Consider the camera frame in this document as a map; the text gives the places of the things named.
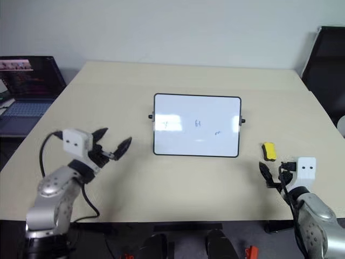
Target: black office chair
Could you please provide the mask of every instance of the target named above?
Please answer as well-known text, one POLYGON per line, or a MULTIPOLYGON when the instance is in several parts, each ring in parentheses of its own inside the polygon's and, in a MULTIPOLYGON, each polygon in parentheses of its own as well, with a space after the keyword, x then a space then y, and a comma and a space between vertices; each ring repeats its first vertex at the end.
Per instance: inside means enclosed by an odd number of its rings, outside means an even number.
POLYGON ((320 28, 302 80, 337 125, 345 115, 345 27, 320 28))

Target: black cable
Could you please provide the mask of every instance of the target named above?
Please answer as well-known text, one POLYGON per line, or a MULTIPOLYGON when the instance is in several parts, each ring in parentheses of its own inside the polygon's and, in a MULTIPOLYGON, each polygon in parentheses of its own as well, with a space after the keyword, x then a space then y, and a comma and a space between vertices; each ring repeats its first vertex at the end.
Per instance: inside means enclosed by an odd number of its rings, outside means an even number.
POLYGON ((112 250, 110 249, 110 246, 108 244, 108 241, 107 241, 107 237, 104 235, 104 241, 106 242, 106 247, 110 253, 110 255, 112 256, 112 259, 116 259, 115 255, 113 254, 112 250))
POLYGON ((81 236, 81 229, 77 225, 77 238, 75 239, 74 243, 71 245, 71 251, 75 251, 77 249, 77 245, 78 245, 78 242, 80 240, 80 236, 81 236))
POLYGON ((293 207, 292 198, 291 198, 290 194, 287 192, 286 184, 285 184, 284 178, 282 177, 281 166, 279 166, 278 172, 279 172, 281 185, 282 185, 282 188, 284 190, 284 193, 285 193, 285 196, 287 199, 287 203, 288 203, 290 210, 291 210, 291 213, 292 213, 294 233, 295 233, 295 239, 296 239, 297 246, 300 249, 300 251, 302 252, 305 259, 309 259, 308 252, 307 252, 307 249, 304 245, 301 230, 299 227, 298 217, 297 217, 297 214, 296 214, 295 209, 293 207))
POLYGON ((96 215, 81 217, 81 218, 73 221, 73 223, 76 223, 76 222, 78 222, 80 220, 85 220, 85 219, 96 219, 100 215, 99 210, 91 203, 91 201, 87 197, 86 192, 85 192, 85 184, 84 183, 81 184, 81 193, 82 193, 82 196, 84 197, 86 203, 96 212, 96 215))
POLYGON ((47 141, 49 140, 49 138, 53 135, 58 135, 58 134, 62 134, 61 131, 55 131, 52 133, 49 133, 48 136, 45 137, 45 139, 42 142, 41 148, 39 150, 39 168, 41 169, 41 174, 42 174, 42 178, 45 177, 45 172, 44 172, 44 167, 43 167, 43 150, 44 150, 44 146, 47 143, 47 141))

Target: laptop keyboard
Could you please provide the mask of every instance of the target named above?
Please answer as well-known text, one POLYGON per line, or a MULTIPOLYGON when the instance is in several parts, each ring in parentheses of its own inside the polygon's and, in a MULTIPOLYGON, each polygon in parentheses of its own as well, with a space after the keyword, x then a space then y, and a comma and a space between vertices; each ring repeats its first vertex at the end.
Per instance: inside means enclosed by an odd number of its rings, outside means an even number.
POLYGON ((51 103, 14 103, 2 116, 40 117, 50 105, 51 103))

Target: yellow sponge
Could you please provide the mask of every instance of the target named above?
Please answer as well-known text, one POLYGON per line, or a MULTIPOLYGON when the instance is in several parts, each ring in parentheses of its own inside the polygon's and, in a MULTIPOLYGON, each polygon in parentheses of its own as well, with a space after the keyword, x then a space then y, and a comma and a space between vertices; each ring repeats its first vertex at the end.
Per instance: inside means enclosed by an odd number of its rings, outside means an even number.
POLYGON ((265 142, 263 143, 264 159, 266 161, 275 161, 277 154, 275 153, 274 143, 265 142))

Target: laptop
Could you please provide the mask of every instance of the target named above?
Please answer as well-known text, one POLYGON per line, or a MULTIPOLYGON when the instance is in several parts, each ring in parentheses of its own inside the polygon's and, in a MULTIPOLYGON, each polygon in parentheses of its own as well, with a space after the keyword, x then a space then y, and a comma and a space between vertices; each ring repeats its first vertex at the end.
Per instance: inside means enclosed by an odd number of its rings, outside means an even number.
POLYGON ((0 136, 27 136, 66 87, 51 56, 0 57, 0 78, 15 101, 0 116, 0 136))

